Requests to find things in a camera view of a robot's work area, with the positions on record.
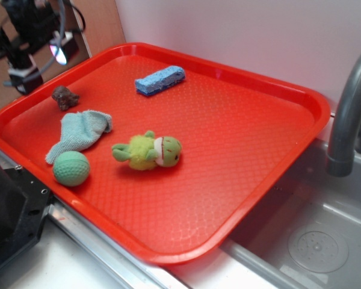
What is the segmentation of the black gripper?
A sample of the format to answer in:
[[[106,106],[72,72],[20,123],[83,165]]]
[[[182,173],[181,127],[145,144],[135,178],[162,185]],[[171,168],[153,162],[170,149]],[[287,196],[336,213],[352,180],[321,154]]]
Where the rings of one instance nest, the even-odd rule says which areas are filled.
[[[31,56],[49,42],[49,49],[60,65],[67,65],[78,53],[74,35],[66,31],[61,38],[58,31],[65,27],[64,1],[58,1],[55,10],[49,1],[1,1],[7,12],[3,22],[10,21],[17,36],[9,39],[0,26],[0,60],[6,58],[9,66],[9,80],[5,87],[13,87],[20,94],[28,95],[43,83],[43,78]]]

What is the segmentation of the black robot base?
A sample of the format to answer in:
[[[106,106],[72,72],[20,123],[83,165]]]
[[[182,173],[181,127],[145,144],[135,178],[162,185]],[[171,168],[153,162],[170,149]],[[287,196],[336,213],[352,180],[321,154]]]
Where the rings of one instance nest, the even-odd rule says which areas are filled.
[[[22,166],[0,165],[0,269],[36,245],[51,190]]]

